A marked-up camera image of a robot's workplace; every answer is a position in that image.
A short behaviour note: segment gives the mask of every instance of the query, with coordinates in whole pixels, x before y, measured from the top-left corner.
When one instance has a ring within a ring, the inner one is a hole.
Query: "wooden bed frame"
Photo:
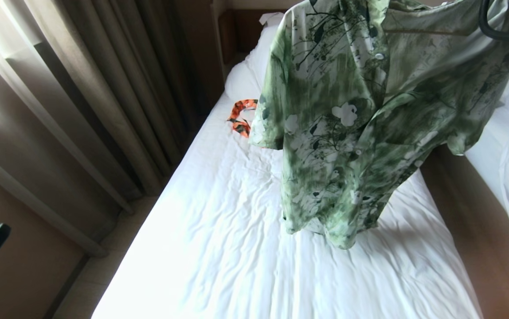
[[[228,9],[218,16],[223,70],[229,71],[255,48],[262,31],[258,20],[268,12],[286,9]],[[433,151],[421,171],[454,238],[484,317],[509,319],[508,215],[469,161],[452,156],[445,145]]]

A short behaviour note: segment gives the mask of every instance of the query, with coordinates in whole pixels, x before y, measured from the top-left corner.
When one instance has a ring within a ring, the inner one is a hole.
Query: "sheer curtain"
[[[98,242],[121,209],[131,212],[139,181],[82,95],[66,92],[67,73],[48,67],[52,54],[24,2],[0,0],[0,184],[89,255],[105,256]]]

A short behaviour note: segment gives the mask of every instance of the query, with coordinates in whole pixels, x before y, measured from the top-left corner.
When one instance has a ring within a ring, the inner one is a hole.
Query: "wooden headboard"
[[[237,53],[249,53],[256,47],[262,31],[258,20],[271,12],[286,12],[286,9],[229,9],[221,14],[218,24],[225,64],[232,62]]]

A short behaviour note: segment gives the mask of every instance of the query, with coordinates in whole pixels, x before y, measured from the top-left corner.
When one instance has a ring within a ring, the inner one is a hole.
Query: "green floral shirt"
[[[306,0],[285,14],[249,143],[283,149],[289,233],[342,249],[376,226],[437,145],[478,139],[509,76],[509,42],[478,28],[479,0]],[[509,32],[509,0],[489,20]]]

